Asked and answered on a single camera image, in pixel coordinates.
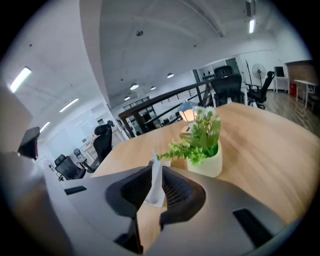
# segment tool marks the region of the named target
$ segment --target green plant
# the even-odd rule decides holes
[[[212,107],[195,107],[196,120],[192,125],[191,136],[180,135],[182,142],[172,142],[169,151],[158,155],[158,159],[188,158],[192,165],[198,165],[205,158],[218,152],[220,117]]]

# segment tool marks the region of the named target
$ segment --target desk fan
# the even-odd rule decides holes
[[[261,87],[262,87],[262,79],[266,76],[266,69],[261,64],[254,64],[252,67],[252,73],[256,79],[260,79]]]

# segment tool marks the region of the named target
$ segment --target potted plant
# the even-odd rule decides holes
[[[219,141],[221,121],[212,107],[195,107],[196,119],[190,136],[180,135],[182,142],[172,142],[168,152],[158,159],[187,159],[188,170],[216,177],[222,171],[222,148]]]

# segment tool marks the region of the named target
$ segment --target wooden desk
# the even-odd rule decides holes
[[[231,182],[267,205],[286,223],[306,212],[319,182],[320,139],[301,126],[266,110],[238,103],[216,108],[221,118],[223,167],[217,179]],[[145,166],[168,144],[179,141],[180,121],[121,142],[94,176]],[[173,167],[187,170],[183,159]],[[143,204],[138,211],[141,243],[146,251],[160,233],[166,209]]]

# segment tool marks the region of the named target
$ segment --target desk lamp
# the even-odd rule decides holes
[[[180,105],[179,113],[182,119],[188,122],[188,125],[182,128],[182,134],[191,134],[192,131],[192,123],[197,118],[197,113],[194,112],[194,108],[198,105],[192,101],[188,101],[187,99]]]

